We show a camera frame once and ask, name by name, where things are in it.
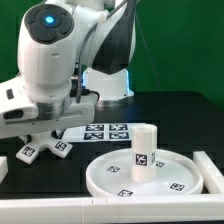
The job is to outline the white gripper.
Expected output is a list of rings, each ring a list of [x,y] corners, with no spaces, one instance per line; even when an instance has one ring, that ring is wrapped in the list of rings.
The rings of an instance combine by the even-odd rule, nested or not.
[[[45,113],[37,117],[36,108],[12,110],[0,114],[0,139],[31,135],[90,124],[94,120],[97,94],[82,96],[77,103],[73,98],[64,113],[52,116]]]

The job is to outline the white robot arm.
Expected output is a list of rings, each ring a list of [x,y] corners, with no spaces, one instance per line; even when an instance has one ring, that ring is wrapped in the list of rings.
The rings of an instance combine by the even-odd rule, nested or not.
[[[44,0],[24,15],[18,75],[0,83],[0,139],[83,126],[94,120],[97,93],[72,89],[88,66],[117,73],[135,47],[138,0]]]

